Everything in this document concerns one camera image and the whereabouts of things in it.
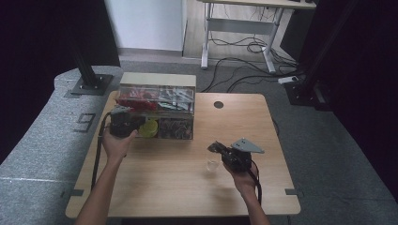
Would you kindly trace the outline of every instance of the power strip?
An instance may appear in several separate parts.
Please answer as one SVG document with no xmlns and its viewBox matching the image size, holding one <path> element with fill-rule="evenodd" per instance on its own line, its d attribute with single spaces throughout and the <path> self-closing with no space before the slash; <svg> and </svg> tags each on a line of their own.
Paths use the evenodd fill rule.
<svg viewBox="0 0 398 225">
<path fill-rule="evenodd" d="M 279 84 L 284 84 L 284 83 L 291 83 L 291 82 L 297 82 L 299 80 L 298 77 L 293 76 L 293 77 L 287 77 L 287 78 L 280 78 L 278 79 Z"/>
</svg>

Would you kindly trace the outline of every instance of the white wall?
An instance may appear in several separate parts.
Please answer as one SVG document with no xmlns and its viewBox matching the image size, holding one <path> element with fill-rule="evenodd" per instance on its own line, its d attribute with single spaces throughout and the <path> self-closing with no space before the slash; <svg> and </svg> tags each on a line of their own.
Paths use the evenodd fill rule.
<svg viewBox="0 0 398 225">
<path fill-rule="evenodd" d="M 186 0 L 105 0 L 118 48 L 182 51 Z"/>
</svg>

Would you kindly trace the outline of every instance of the storage box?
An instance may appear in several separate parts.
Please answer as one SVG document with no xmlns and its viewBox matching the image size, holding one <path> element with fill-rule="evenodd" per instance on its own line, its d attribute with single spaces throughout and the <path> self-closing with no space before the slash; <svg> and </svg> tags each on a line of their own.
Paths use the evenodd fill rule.
<svg viewBox="0 0 398 225">
<path fill-rule="evenodd" d="M 196 76 L 126 72 L 117 104 L 145 117 L 138 137 L 192 139 Z"/>
</svg>

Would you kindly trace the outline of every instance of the left hand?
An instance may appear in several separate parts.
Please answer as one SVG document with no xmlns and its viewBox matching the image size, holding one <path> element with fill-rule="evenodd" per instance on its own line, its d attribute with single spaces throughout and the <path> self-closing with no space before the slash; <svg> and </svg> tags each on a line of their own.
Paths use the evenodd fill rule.
<svg viewBox="0 0 398 225">
<path fill-rule="evenodd" d="M 131 140 L 135 138 L 138 131 L 134 130 L 129 137 L 121 139 L 112 135 L 109 130 L 109 127 L 106 127 L 103 132 L 103 148 L 105 149 L 108 161 L 121 162 L 130 148 Z"/>
</svg>

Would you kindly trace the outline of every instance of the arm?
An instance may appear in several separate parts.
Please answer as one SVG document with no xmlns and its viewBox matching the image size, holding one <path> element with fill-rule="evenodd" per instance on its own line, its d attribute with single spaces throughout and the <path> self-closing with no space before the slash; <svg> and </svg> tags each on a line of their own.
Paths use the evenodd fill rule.
<svg viewBox="0 0 398 225">
<path fill-rule="evenodd" d="M 136 134 L 137 131 L 134 130 L 128 138 L 119 139 L 111 135 L 108 128 L 105 129 L 102 145 L 108 159 L 96 185 L 76 218 L 75 224 L 106 223 L 117 171 L 123 157 L 127 154 L 130 141 Z"/>
<path fill-rule="evenodd" d="M 234 178 L 235 186 L 246 203 L 251 224 L 270 225 L 267 215 L 264 213 L 263 208 L 261 208 L 260 203 L 257 201 L 257 196 L 255 195 L 255 183 L 249 174 L 247 172 L 232 172 L 227 167 L 225 167 L 225 169 L 231 173 L 232 178 Z M 254 165 L 252 165 L 252 172 L 254 175 L 257 175 L 257 170 Z"/>
</svg>

